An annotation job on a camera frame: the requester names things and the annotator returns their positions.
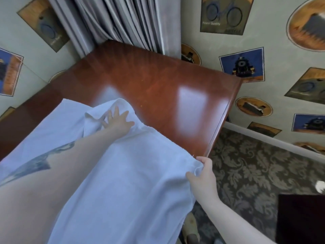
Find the wooden desk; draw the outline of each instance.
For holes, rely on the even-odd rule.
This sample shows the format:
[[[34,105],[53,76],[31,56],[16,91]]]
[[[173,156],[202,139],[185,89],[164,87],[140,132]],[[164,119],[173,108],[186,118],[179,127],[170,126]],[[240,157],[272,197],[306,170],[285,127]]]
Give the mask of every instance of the wooden desk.
[[[93,107],[124,98],[144,124],[207,156],[240,86],[240,78],[107,41],[0,122],[0,160],[63,98]]]

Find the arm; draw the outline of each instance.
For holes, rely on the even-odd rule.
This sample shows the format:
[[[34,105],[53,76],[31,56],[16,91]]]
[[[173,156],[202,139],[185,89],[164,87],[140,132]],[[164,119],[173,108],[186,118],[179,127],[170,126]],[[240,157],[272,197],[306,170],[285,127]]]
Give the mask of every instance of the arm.
[[[218,197],[216,178],[212,171],[212,161],[207,157],[197,157],[204,163],[199,177],[186,173],[191,189],[210,220],[227,244],[275,244],[242,217],[226,206]]]
[[[44,243],[55,218],[108,147],[134,122],[108,112],[104,130],[40,155],[0,183],[0,243]]]

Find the tattoo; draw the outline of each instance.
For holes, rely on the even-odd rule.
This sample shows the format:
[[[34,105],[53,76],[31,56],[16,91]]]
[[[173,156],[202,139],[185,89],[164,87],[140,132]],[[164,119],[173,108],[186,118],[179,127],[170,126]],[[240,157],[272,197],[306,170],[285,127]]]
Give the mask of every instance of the tattoo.
[[[2,182],[0,182],[0,187],[13,180],[17,180],[23,176],[32,174],[34,172],[50,169],[51,166],[47,161],[48,156],[70,150],[72,147],[74,147],[74,141],[69,144],[55,148],[51,151],[48,151],[36,158],[33,158],[32,160],[20,166],[14,172],[10,173],[9,176],[7,176]]]

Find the curtain fold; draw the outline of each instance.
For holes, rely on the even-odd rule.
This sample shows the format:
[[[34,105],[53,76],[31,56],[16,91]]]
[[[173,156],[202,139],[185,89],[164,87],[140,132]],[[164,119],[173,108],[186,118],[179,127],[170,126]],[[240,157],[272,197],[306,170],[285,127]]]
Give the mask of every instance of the curtain fold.
[[[111,39],[181,57],[180,0],[49,0],[80,57]]]

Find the patterned carpet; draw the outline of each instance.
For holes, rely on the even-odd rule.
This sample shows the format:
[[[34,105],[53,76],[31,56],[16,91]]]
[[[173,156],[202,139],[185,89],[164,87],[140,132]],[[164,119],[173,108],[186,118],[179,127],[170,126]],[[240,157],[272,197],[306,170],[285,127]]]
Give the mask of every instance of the patterned carpet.
[[[225,128],[209,157],[220,199],[272,240],[278,195],[318,194],[325,180],[325,165]],[[224,243],[198,203],[192,212],[201,244]]]

